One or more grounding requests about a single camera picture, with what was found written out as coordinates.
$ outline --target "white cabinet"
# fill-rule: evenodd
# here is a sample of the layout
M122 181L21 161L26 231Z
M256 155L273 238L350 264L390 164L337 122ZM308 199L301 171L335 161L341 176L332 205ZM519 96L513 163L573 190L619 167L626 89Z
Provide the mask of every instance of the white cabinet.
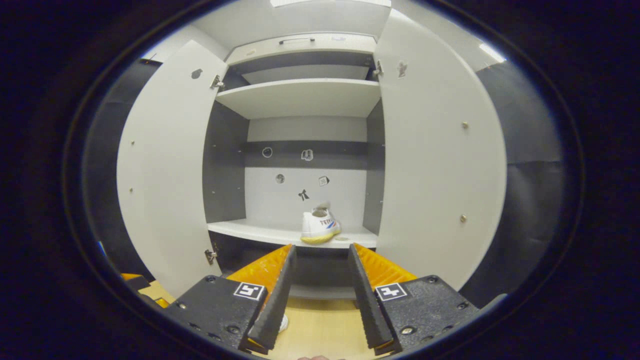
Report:
M230 88L217 96L215 75ZM301 134L257 134L264 126ZM314 126L358 133L302 135ZM310 162L300 157L308 146ZM266 147L272 156L261 155ZM318 183L323 176L330 186ZM491 244L505 186L504 140L486 90L447 44L395 10L378 44L291 35L237 47L224 63L188 43L140 93L118 154L127 230L175 297L211 273L207 229L328 252L358 242L458 290ZM326 200L342 239L302 243L302 211Z
M158 68L125 123L116 168L129 237L151 274L174 297L219 273L202 198L202 145L227 64L189 41Z
M502 214L506 155L498 115L473 70L396 10L374 57L384 70L387 152L376 251L459 290L484 257Z

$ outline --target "dark gray cabinet wall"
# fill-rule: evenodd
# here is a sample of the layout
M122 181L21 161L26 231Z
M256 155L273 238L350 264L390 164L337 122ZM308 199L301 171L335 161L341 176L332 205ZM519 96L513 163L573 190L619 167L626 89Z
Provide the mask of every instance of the dark gray cabinet wall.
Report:
M214 102L202 158L202 193L207 223L246 218L244 152L249 120Z
M119 272L155 280L131 243L122 220L116 187L116 163L122 129L133 103L160 67L137 61L117 79L96 111L86 138L82 168L83 193L96 238Z
M460 293L483 307L514 291L544 255L571 182L556 123L544 100L514 64L477 72L498 113L507 155L504 209L493 242Z
M262 150L271 148L272 155L265 158ZM314 151L312 161L301 161L305 149ZM278 168L332 168L365 170L367 168L367 144L325 140L286 140L272 142L248 142L244 146L246 167Z
M385 194L385 118L382 99L367 117L367 188L362 226L378 235Z

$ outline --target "shelf handle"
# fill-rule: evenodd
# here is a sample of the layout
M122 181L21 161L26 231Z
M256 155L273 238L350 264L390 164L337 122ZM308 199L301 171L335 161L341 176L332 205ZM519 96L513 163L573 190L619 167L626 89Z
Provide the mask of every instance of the shelf handle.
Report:
M316 41L316 38L312 38L312 37L306 37L307 39L309 39L309 41L314 42ZM283 45L285 41L290 41L290 40L303 40L306 38L288 38L288 39L284 39L284 40L280 40L278 42L278 44Z

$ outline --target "drawer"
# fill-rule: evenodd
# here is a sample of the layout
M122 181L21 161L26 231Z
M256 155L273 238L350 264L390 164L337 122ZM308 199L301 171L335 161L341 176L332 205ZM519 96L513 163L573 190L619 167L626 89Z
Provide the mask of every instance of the drawer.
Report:
M226 63L232 66L267 56L309 51L347 51L372 54L375 48L376 41L369 35L343 33L288 35L236 47L227 58Z

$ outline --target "ceiling light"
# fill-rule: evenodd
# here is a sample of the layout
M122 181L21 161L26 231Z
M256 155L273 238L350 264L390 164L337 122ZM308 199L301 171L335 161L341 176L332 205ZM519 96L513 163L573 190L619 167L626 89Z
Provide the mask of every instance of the ceiling light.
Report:
M484 52L489 54L492 58L494 58L499 63L504 62L504 60L506 60L500 54L498 54L496 50L493 50L487 44L480 44L480 49L482 49Z

